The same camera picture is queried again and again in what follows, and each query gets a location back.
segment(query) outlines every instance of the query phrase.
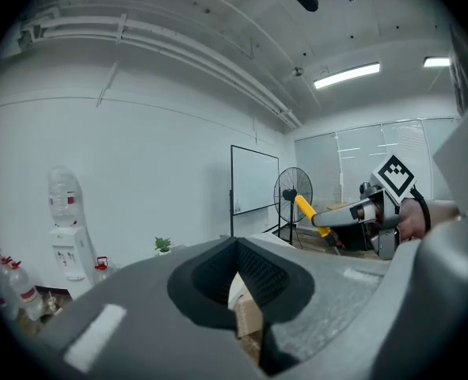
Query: small plant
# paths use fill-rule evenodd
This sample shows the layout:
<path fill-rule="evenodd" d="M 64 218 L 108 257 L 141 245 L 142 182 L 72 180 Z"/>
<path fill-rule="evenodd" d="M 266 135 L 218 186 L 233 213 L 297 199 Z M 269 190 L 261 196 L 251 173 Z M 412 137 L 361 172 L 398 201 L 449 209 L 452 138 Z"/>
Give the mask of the small plant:
<path fill-rule="evenodd" d="M 163 253 L 170 251 L 170 245 L 172 245 L 172 243 L 170 242 L 169 237 L 167 239 L 163 239 L 162 237 L 156 237 L 156 241 L 154 242 L 154 246 L 156 246 L 156 249 Z"/>

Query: plastic bottle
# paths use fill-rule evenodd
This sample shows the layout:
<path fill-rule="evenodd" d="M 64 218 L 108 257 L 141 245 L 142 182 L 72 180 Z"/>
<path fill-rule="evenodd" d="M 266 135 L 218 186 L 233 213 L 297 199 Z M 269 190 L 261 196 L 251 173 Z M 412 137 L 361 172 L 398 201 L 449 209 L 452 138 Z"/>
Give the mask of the plastic bottle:
<path fill-rule="evenodd" d="M 0 263 L 0 284 L 2 286 L 2 293 L 5 296 L 7 302 L 11 305 L 11 309 L 15 309 L 17 312 L 15 315 L 19 315 L 19 300 L 17 299 L 17 295 L 13 291 L 12 287 L 10 286 L 10 274 L 11 268 L 10 263 L 12 262 L 12 258 L 2 257 L 2 261 Z"/>
<path fill-rule="evenodd" d="M 114 273 L 114 269 L 108 266 L 108 261 L 106 256 L 100 256 L 97 258 L 98 265 L 94 267 L 94 283 L 99 284 L 99 282 L 104 281 Z"/>
<path fill-rule="evenodd" d="M 0 310 L 6 319 L 13 321 L 19 314 L 19 307 L 7 290 L 6 284 L 0 280 Z"/>
<path fill-rule="evenodd" d="M 74 225 L 82 209 L 77 178 L 61 165 L 49 171 L 47 180 L 52 219 L 57 226 Z"/>
<path fill-rule="evenodd" d="M 44 300 L 31 283 L 29 275 L 21 267 L 21 262 L 12 262 L 9 283 L 22 308 L 32 321 L 38 320 L 44 313 Z"/>

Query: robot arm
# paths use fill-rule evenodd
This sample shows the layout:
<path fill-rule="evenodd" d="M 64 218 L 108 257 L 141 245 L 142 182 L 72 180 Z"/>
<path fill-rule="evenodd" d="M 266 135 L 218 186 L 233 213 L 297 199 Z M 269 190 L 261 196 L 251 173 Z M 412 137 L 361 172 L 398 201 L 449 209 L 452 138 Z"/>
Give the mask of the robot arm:
<path fill-rule="evenodd" d="M 303 197 L 297 196 L 295 202 L 323 237 L 322 231 L 329 231 L 329 228 L 323 227 L 376 224 L 378 233 L 370 237 L 368 230 L 364 229 L 364 237 L 381 259 L 388 260 L 394 257 L 395 249 L 401 242 L 398 231 L 399 210 L 402 200 L 409 193 L 419 201 L 426 215 L 426 226 L 430 226 L 428 212 L 425 212 L 427 206 L 414 188 L 416 181 L 401 160 L 391 155 L 375 169 L 369 182 L 360 185 L 360 201 L 356 203 L 317 214 Z M 376 218 L 377 204 L 382 206 L 381 218 Z"/>

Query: whiteboard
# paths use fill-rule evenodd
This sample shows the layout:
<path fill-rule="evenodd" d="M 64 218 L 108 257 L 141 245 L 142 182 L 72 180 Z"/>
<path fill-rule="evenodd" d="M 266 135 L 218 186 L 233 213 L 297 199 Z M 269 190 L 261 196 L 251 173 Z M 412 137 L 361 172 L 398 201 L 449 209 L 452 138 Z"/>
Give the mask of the whiteboard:
<path fill-rule="evenodd" d="M 230 147 L 230 156 L 234 215 L 272 206 L 280 160 L 234 145 Z"/>

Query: floor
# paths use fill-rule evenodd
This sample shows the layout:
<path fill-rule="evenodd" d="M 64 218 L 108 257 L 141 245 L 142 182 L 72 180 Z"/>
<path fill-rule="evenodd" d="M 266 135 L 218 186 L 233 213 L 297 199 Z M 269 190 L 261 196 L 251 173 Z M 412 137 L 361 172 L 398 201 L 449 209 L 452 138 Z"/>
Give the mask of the floor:
<path fill-rule="evenodd" d="M 42 329 L 42 327 L 52 319 L 52 312 L 48 307 L 49 293 L 48 291 L 39 291 L 42 299 L 44 300 L 45 311 L 44 315 L 40 318 L 39 321 L 31 321 L 25 314 L 23 309 L 19 310 L 19 316 L 16 319 L 17 326 L 21 329 L 22 332 L 27 335 L 35 336 Z M 61 308 L 66 308 L 67 304 L 72 301 L 71 296 L 68 294 L 52 294 L 56 298 L 56 304 Z"/>
<path fill-rule="evenodd" d="M 290 227 L 285 226 L 280 233 L 280 237 L 285 241 L 290 238 Z M 312 252 L 320 253 L 331 253 L 339 256 L 347 257 L 362 257 L 367 259 L 378 260 L 378 255 L 372 250 L 359 250 L 355 252 L 349 252 L 345 249 L 335 249 L 330 247 L 322 237 L 318 235 L 317 231 L 303 230 L 300 228 L 294 228 L 292 234 L 292 245 L 297 249 L 308 250 Z"/>

